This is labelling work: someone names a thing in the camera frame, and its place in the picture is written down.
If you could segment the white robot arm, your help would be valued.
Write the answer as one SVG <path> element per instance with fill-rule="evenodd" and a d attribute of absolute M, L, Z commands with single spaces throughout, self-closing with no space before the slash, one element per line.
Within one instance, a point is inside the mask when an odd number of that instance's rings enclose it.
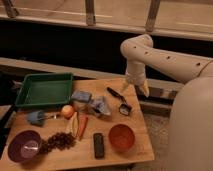
<path fill-rule="evenodd" d="M 155 49 L 143 34 L 120 46 L 126 83 L 149 92 L 147 66 L 179 81 L 169 121 L 167 171 L 213 171 L 213 58 Z"/>

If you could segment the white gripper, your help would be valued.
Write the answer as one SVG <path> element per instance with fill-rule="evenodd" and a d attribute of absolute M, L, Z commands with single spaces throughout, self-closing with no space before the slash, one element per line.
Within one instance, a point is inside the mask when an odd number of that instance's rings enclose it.
<path fill-rule="evenodd" d="M 123 83 L 122 92 L 124 92 L 128 88 L 129 84 L 134 84 L 137 86 L 140 86 L 143 84 L 142 92 L 144 93 L 146 97 L 149 97 L 149 86 L 148 86 L 148 82 L 146 80 L 146 74 L 144 71 L 136 72 L 136 73 L 127 71 L 125 73 L 125 77 L 126 77 L 126 82 Z"/>

